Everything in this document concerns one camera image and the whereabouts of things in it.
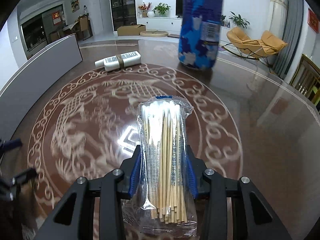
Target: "white door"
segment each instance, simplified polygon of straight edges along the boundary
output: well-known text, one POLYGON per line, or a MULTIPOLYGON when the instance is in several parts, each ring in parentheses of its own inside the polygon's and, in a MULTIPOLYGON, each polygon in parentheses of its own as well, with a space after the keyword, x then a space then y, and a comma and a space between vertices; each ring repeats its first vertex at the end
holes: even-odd
POLYGON ((110 0, 100 0, 101 18, 104 32, 113 32, 110 0))

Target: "gray curtain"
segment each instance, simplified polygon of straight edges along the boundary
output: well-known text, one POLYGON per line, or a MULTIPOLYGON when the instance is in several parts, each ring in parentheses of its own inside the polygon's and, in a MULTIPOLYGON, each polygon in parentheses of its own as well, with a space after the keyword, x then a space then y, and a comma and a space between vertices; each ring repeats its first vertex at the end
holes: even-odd
POLYGON ((273 70, 282 79, 287 75, 296 52, 303 20, 303 0, 288 1, 288 16, 283 35, 283 40, 288 43, 288 46, 279 52, 273 65, 273 70))

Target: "brown rubber band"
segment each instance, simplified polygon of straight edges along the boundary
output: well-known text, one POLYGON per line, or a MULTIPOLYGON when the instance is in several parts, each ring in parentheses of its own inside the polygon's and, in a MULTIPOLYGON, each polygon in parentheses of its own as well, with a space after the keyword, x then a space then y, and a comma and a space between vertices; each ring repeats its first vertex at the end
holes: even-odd
POLYGON ((118 59, 118 62, 119 62, 119 65, 120 65, 120 69, 123 69, 124 68, 124 62, 123 62, 123 59, 121 57, 120 54, 116 55, 117 59, 118 59))

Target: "white round vase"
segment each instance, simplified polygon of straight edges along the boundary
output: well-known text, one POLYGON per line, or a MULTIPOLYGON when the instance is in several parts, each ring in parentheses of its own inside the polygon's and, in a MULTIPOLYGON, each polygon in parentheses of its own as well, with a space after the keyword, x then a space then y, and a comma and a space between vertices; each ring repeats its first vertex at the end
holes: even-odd
POLYGON ((149 18, 152 18, 152 17, 156 16, 156 14, 153 11, 149 11, 147 13, 147 15, 148 15, 149 18))

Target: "white tv cabinet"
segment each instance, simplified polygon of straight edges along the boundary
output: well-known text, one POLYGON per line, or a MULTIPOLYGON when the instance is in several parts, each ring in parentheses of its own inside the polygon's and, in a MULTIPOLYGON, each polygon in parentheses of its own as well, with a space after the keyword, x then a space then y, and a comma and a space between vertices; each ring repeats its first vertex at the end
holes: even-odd
POLYGON ((147 30, 167 31, 169 34, 180 35, 182 18, 137 18, 137 24, 144 24, 147 30))

